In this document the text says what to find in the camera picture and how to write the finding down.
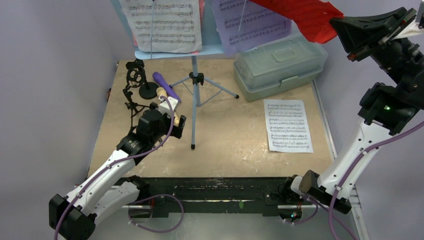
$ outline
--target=musical notes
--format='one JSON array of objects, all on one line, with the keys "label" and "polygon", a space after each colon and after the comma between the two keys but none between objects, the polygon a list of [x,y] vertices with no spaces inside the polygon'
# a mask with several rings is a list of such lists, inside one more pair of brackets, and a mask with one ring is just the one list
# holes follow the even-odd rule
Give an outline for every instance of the musical notes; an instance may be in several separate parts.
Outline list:
[{"label": "musical notes", "polygon": [[138,48],[190,53],[202,49],[197,0],[119,0]]},{"label": "musical notes", "polygon": [[215,0],[212,12],[227,56],[290,34],[292,21],[254,2]]},{"label": "musical notes", "polygon": [[263,100],[270,151],[313,153],[304,103],[301,100]]}]

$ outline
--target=red paper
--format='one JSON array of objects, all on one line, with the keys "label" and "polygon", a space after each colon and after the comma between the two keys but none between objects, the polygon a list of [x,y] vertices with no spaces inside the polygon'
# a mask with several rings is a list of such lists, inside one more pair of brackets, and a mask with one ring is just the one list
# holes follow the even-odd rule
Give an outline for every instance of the red paper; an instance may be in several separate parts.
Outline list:
[{"label": "red paper", "polygon": [[292,19],[305,38],[324,44],[337,36],[330,19],[343,18],[343,13],[329,2],[320,0],[251,0],[286,18]]}]

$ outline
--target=transparent plastic container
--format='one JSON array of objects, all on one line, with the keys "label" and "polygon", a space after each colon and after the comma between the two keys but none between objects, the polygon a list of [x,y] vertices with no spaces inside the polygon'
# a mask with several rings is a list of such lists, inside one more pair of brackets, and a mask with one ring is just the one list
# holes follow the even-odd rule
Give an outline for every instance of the transparent plastic container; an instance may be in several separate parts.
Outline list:
[{"label": "transparent plastic container", "polygon": [[234,77],[248,101],[310,83],[320,72],[327,52],[298,34],[237,54]]}]

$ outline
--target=wooden table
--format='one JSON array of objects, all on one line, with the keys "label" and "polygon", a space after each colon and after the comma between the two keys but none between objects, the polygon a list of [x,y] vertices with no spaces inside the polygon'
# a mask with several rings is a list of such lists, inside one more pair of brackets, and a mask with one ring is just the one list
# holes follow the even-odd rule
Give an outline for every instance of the wooden table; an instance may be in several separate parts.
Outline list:
[{"label": "wooden table", "polygon": [[[88,175],[108,159],[116,145],[130,129],[130,110],[124,102],[127,60],[119,62],[109,102],[94,148]],[[276,94],[268,99],[303,100],[314,153],[282,153],[269,151],[263,100],[247,102],[234,80],[232,59],[199,60],[199,72],[240,95],[239,99],[221,92],[197,109],[196,149],[191,150],[192,95],[183,84],[173,89],[181,98],[177,113],[187,117],[183,137],[170,137],[159,150],[147,156],[125,176],[141,177],[286,177],[304,175],[309,169],[322,173],[332,162],[320,108],[311,84]],[[190,60],[146,60],[147,80],[159,72],[168,84],[177,82],[192,71]],[[186,82],[193,91],[190,81]],[[200,86],[202,101],[218,88],[205,82]],[[139,104],[159,102],[141,99],[134,90],[133,100]]]}]

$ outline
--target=robotic arm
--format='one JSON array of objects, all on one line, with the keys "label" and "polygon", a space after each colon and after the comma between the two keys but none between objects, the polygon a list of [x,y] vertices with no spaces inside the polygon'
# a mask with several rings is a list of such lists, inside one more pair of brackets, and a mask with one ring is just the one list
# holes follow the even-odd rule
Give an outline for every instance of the robotic arm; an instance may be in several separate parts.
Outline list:
[{"label": "robotic arm", "polygon": [[303,177],[289,178],[287,190],[312,196],[328,206],[336,194],[334,209],[344,214],[350,211],[353,186],[380,150],[375,144],[400,133],[424,109],[424,56],[418,44],[405,38],[424,33],[424,16],[420,13],[416,17],[416,13],[402,7],[383,15],[330,21],[347,58],[361,61],[371,56],[396,87],[377,82],[368,89],[359,103],[362,108],[356,130],[333,164],[321,175],[309,170]]},{"label": "robotic arm", "polygon": [[138,176],[129,177],[118,188],[110,189],[159,147],[154,145],[162,136],[168,133],[178,139],[182,137],[186,117],[181,116],[178,126],[174,126],[178,103],[173,97],[168,97],[159,106],[151,103],[139,118],[138,125],[130,129],[96,172],[65,197],[56,194],[50,200],[49,225],[55,230],[58,228],[65,239],[88,239],[96,225],[110,214],[128,203],[150,197],[149,185]]}]

